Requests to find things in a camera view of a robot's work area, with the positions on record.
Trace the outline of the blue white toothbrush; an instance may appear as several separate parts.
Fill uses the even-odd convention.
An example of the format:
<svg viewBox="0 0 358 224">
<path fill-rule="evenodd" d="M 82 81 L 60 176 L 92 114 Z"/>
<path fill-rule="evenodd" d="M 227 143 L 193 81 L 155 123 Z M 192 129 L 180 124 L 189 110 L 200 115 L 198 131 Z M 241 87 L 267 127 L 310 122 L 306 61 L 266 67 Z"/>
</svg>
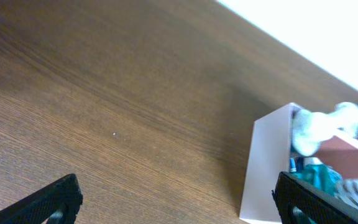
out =
<svg viewBox="0 0 358 224">
<path fill-rule="evenodd" d="M 296 170 L 296 161 L 294 158 L 291 157 L 289 160 L 289 173 L 295 173 Z"/>
</svg>

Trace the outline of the blue mouthwash bottle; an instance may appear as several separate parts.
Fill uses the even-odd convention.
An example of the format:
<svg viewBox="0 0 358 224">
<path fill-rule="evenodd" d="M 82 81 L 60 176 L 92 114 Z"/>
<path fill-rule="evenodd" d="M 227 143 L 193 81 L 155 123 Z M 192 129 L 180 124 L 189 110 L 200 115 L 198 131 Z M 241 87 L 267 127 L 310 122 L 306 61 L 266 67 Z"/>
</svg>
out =
<svg viewBox="0 0 358 224">
<path fill-rule="evenodd" d="M 343 179 L 341 174 L 324 164 L 307 165 L 300 172 L 291 174 L 358 209 L 358 179 Z"/>
</svg>

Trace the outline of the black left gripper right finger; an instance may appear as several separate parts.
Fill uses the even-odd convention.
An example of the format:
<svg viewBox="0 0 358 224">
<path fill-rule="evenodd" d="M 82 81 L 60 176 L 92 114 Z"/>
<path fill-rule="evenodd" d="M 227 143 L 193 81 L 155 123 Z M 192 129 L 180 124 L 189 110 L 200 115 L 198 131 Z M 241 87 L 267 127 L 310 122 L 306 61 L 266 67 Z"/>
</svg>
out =
<svg viewBox="0 0 358 224">
<path fill-rule="evenodd" d="M 272 191 L 282 223 L 358 223 L 358 210 L 300 180 L 280 172 Z"/>
</svg>

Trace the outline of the clear foam soap pump bottle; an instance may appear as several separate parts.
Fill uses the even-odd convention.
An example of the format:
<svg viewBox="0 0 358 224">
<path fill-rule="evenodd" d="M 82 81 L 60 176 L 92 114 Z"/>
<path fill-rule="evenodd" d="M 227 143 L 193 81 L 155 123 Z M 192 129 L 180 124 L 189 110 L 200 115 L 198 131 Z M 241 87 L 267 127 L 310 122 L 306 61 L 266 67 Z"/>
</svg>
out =
<svg viewBox="0 0 358 224">
<path fill-rule="evenodd" d="M 312 112 L 302 109 L 295 113 L 292 122 L 291 144 L 305 157 L 312 156 L 320 145 L 337 133 L 349 138 L 358 137 L 358 105 L 341 102 L 331 113 Z"/>
</svg>

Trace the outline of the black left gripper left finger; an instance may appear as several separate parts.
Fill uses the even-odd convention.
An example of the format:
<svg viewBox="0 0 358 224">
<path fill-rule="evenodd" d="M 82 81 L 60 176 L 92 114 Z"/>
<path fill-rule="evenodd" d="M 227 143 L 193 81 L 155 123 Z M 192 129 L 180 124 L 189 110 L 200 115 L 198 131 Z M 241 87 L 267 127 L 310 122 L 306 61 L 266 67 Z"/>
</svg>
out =
<svg viewBox="0 0 358 224">
<path fill-rule="evenodd" d="M 68 174 L 0 210 L 3 223 L 74 224 L 83 203 L 75 174 Z"/>
</svg>

